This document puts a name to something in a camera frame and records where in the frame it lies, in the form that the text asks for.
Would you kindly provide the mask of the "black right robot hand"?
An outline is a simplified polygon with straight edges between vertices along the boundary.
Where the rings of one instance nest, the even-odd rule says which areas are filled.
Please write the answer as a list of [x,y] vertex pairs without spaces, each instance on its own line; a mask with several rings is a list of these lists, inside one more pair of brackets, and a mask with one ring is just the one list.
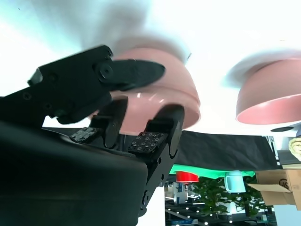
[[118,141],[128,98],[165,67],[112,60],[102,45],[42,65],[0,99],[3,226],[135,226],[178,154],[184,108],[162,107],[134,142]]

